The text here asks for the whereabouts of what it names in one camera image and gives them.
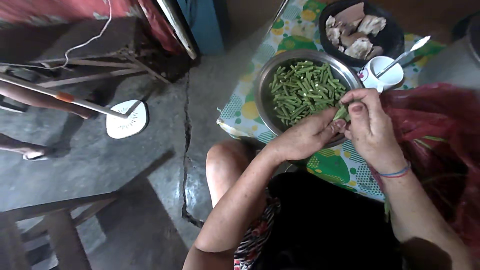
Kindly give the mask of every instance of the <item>woman's left hand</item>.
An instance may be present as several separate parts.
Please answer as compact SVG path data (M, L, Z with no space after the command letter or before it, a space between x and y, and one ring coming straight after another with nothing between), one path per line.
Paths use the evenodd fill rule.
M267 144L269 151L278 162L302 160L322 149L338 132L344 131L346 122L338 119L331 122L337 108L329 108L318 114L302 119Z

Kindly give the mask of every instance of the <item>white mug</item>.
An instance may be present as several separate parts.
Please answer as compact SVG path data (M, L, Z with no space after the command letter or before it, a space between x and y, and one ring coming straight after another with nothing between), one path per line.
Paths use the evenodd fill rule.
M389 89L403 80L403 69L399 63L395 64L380 78L374 74L381 72L394 60L387 56L373 57L368 63L359 71L358 76L365 88L376 88L379 93L383 90Z

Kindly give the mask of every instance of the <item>knee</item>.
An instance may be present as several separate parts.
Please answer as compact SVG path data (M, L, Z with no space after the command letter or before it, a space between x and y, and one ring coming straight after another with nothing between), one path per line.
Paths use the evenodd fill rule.
M238 140L229 139L214 144L208 150L206 169L216 170L219 166L245 167L250 163L247 148Z

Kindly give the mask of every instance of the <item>polka dot tablecloth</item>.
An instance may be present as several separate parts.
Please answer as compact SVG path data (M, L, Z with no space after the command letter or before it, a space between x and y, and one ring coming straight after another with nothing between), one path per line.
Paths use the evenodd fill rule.
M268 143L275 135L258 115L253 100L253 82L263 65L273 56L292 49L323 51L318 31L318 17L326 5L316 0L288 0L280 11L262 44L258 47L248 71L241 76L217 123L233 137L250 136ZM405 35L405 48L420 39ZM397 90L418 86L418 73L426 61L444 46L431 41L410 54L402 65L405 79ZM383 201L384 195L373 179L367 164L355 151L351 141L315 153L307 164L308 171L332 184Z

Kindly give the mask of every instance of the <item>hand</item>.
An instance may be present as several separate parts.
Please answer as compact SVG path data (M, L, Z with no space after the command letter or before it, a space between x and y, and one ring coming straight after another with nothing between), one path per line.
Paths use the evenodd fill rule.
M270 151L278 162L308 158L345 128L346 122L343 119L331 122L337 110L329 108L305 117L268 143L265 149Z
M395 173L407 162L396 142L392 121L385 114L376 89L356 89L347 92L341 103L356 100L348 106L351 118L345 137L352 140L357 152L379 173Z

